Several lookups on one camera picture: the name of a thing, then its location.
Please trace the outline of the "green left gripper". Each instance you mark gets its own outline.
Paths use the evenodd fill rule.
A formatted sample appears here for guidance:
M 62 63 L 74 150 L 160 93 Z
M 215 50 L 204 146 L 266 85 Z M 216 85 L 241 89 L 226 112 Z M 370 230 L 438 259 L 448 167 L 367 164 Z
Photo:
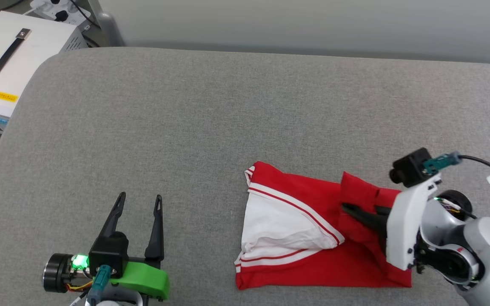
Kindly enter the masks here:
M 123 210 L 126 192 L 121 192 L 100 231 L 100 237 L 109 238 L 117 228 Z M 163 202 L 158 194 L 153 210 L 155 217 L 145 258 L 165 259 Z M 64 294 L 77 292 L 76 301 L 164 301 L 169 298 L 170 283 L 165 271 L 147 263 L 130 261 L 120 278 L 97 280 L 90 273 L 89 257 L 84 254 L 55 253 L 43 270 L 43 288 L 47 292 Z

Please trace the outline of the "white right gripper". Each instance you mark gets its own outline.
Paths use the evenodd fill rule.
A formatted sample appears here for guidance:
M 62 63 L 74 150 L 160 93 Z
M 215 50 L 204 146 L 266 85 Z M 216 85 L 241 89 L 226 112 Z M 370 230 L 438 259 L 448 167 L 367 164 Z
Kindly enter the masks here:
M 437 271 L 472 271 L 473 255 L 461 233 L 473 211 L 471 202 L 456 190 L 436 196 L 440 182 L 436 175 L 406 188 L 392 208 L 375 205 L 375 213 L 350 203 L 343 203 L 342 209 L 387 239 L 387 261 L 399 269 L 430 266 Z

